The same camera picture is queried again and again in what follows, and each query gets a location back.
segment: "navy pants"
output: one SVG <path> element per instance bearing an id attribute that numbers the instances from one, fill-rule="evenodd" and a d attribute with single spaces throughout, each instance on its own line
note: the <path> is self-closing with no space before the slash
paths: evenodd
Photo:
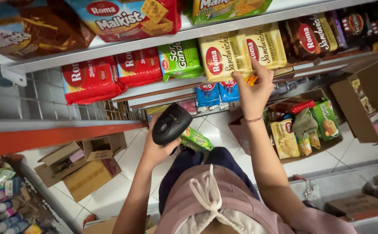
<path id="1" fill-rule="evenodd" d="M 202 159 L 203 154 L 201 152 L 194 152 L 192 149 L 186 149 L 185 151 L 182 151 L 179 155 L 177 155 L 169 171 L 165 174 L 160 184 L 160 215 L 163 214 L 165 201 L 169 196 L 170 190 L 176 183 L 177 179 L 187 169 L 200 165 Z M 251 192 L 253 192 L 255 198 L 259 200 L 258 193 L 257 190 L 255 190 L 254 185 L 252 184 L 248 176 L 242 171 L 240 166 L 235 162 L 231 153 L 226 148 L 215 147 L 211 152 L 209 152 L 209 157 L 207 158 L 205 164 L 219 165 L 233 171 L 238 175 L 239 178 L 241 178 L 242 181 L 244 181 Z"/>

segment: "open cardboard box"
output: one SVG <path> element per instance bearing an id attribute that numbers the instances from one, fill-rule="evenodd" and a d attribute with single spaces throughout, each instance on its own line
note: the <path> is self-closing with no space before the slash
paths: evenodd
<path id="1" fill-rule="evenodd" d="M 302 93 L 300 95 L 295 96 L 295 98 L 304 98 L 304 99 L 312 99 L 315 102 L 321 101 L 322 98 L 326 97 L 324 91 L 321 88 L 314 89 L 305 93 Z M 242 146 L 243 150 L 245 151 L 246 154 L 251 155 L 250 152 L 250 144 L 248 142 L 248 128 L 245 123 L 244 117 L 240 117 L 233 121 L 232 123 L 228 124 L 228 127 L 231 129 L 232 133 L 235 135 L 236 139 L 238 140 L 239 144 Z M 322 141 L 320 139 L 320 149 L 317 150 L 312 147 L 312 152 L 308 156 L 300 156 L 300 157 L 291 157 L 291 158 L 285 158 L 285 159 L 280 159 L 280 162 L 285 164 L 289 162 L 295 162 L 299 161 L 302 159 L 305 159 L 307 157 L 311 157 L 315 154 L 318 154 L 322 151 L 325 151 L 338 143 L 340 143 L 343 140 L 342 135 L 339 135 L 331 140 L 328 141 Z"/>
<path id="2" fill-rule="evenodd" d="M 108 159 L 127 148 L 123 132 L 82 141 L 87 161 Z"/>
<path id="3" fill-rule="evenodd" d="M 76 202 L 102 187 L 121 172 L 114 158 L 88 162 L 63 179 Z"/>
<path id="4" fill-rule="evenodd" d="M 74 162 L 68 168 L 59 171 L 58 165 L 61 162 L 69 158 L 74 153 L 81 150 L 77 142 L 72 142 L 68 145 L 62 146 L 61 148 L 57 149 L 42 157 L 38 162 L 44 162 L 44 164 L 35 167 L 34 170 L 36 171 L 37 175 L 46 185 L 46 187 L 51 187 L 59 182 L 61 182 L 65 177 L 67 177 L 70 173 L 76 171 L 83 165 L 87 163 L 85 157 Z"/>
<path id="5" fill-rule="evenodd" d="M 362 90 L 378 111 L 378 60 L 365 61 L 342 70 L 351 74 L 344 74 L 346 79 L 332 84 L 330 88 L 355 137 L 362 143 L 378 143 L 378 132 L 351 83 L 352 80 L 360 80 Z"/>

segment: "blue snack package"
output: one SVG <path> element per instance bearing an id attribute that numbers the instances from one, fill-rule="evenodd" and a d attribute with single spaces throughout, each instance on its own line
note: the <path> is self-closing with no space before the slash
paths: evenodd
<path id="1" fill-rule="evenodd" d="M 204 84 L 195 88 L 198 107 L 209 107 L 219 105 L 219 90 L 217 84 Z"/>
<path id="2" fill-rule="evenodd" d="M 234 80 L 228 80 L 218 83 L 219 92 L 221 93 L 222 102 L 239 101 L 240 93 L 238 92 L 238 84 Z"/>

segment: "hand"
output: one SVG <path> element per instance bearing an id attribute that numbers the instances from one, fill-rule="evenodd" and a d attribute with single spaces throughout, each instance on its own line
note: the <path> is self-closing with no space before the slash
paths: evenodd
<path id="1" fill-rule="evenodd" d="M 147 132 L 146 142 L 144 145 L 143 155 L 141 156 L 140 165 L 153 169 L 155 166 L 162 163 L 173 151 L 176 146 L 180 145 L 181 139 L 176 140 L 167 145 L 157 145 L 153 141 L 153 126 L 160 117 L 160 114 L 153 116 L 150 122 L 150 130 Z"/>
<path id="2" fill-rule="evenodd" d="M 240 72 L 232 72 L 232 78 L 238 83 L 240 103 L 246 120 L 255 120 L 263 116 L 268 98 L 273 91 L 274 71 L 262 66 L 251 57 L 251 64 L 257 72 L 258 84 L 250 87 Z"/>

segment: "yellow packaging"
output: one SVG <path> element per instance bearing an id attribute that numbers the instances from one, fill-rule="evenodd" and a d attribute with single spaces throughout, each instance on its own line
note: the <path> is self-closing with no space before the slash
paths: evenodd
<path id="1" fill-rule="evenodd" d="M 291 119 L 271 123 L 271 131 L 280 159 L 300 156 L 296 136 L 292 132 Z"/>
<path id="2" fill-rule="evenodd" d="M 246 28 L 247 49 L 267 69 L 287 65 L 286 53 L 277 22 Z"/>
<path id="3" fill-rule="evenodd" d="M 201 37 L 199 45 L 209 82 L 232 80 L 234 71 L 241 72 L 245 80 L 253 75 L 243 29 Z"/>

